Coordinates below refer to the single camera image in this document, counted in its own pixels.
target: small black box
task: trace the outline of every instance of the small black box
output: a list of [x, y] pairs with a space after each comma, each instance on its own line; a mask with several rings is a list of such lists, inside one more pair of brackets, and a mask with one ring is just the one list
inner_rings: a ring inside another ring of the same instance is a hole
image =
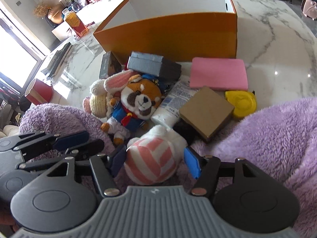
[[103, 55], [101, 68], [99, 73], [100, 79], [105, 79], [115, 73], [119, 73], [122, 71], [122, 66], [114, 56], [114, 54], [110, 51]]
[[160, 55], [132, 52], [127, 67], [137, 72], [177, 81], [180, 78], [182, 66]]

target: plush toy foot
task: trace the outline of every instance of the plush toy foot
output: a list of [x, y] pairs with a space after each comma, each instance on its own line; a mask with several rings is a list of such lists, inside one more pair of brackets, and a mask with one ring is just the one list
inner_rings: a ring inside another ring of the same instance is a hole
[[114, 145], [115, 145], [115, 146], [120, 146], [120, 145], [122, 145], [122, 144], [123, 144], [123, 142], [124, 142], [124, 140], [123, 140], [123, 139], [120, 139], [120, 138], [114, 138]]
[[108, 132], [109, 131], [109, 128], [110, 128], [110, 124], [107, 123], [107, 122], [104, 122], [102, 125], [101, 125], [101, 130], [104, 131], [104, 132]]

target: crocheted toy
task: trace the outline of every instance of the crocheted toy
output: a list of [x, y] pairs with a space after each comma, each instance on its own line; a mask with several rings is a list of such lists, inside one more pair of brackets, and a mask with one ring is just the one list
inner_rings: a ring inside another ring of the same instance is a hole
[[[134, 71], [129, 70], [122, 73], [122, 79], [118, 81], [123, 85], [127, 80], [135, 74]], [[90, 97], [86, 97], [83, 100], [82, 106], [87, 113], [90, 113], [97, 118], [109, 118], [112, 114], [113, 108], [109, 105], [110, 100], [113, 97], [120, 97], [120, 94], [115, 93], [117, 90], [113, 90], [113, 93], [105, 90], [105, 79], [97, 80], [90, 86]]]
[[[105, 90], [113, 93], [120, 89], [117, 79], [121, 74], [115, 74], [105, 80]], [[157, 77], [153, 75], [136, 74], [129, 78], [126, 86], [121, 91], [119, 99], [112, 98], [110, 106], [114, 108], [112, 116], [101, 128], [103, 131], [114, 134], [114, 144], [120, 145], [130, 137], [138, 127], [150, 119], [156, 108], [161, 103], [161, 90], [164, 86]]]
[[161, 183], [175, 173], [186, 147], [186, 140], [173, 129], [156, 125], [141, 138], [129, 141], [126, 173], [136, 184]]

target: juice bottle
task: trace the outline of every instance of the juice bottle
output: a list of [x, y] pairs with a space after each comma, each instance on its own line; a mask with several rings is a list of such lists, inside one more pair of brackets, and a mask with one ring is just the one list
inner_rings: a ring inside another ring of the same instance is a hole
[[84, 34], [88, 32], [88, 28], [84, 23], [78, 18], [76, 13], [73, 10], [65, 9], [63, 10], [64, 21], [68, 23], [68, 25], [75, 31], [75, 33], [82, 37]]

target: orange box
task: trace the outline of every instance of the orange box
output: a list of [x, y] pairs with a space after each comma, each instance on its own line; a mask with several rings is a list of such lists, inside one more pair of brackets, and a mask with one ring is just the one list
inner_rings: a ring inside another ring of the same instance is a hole
[[235, 58], [237, 12], [232, 0], [124, 0], [94, 36], [121, 64], [132, 51], [178, 62]]

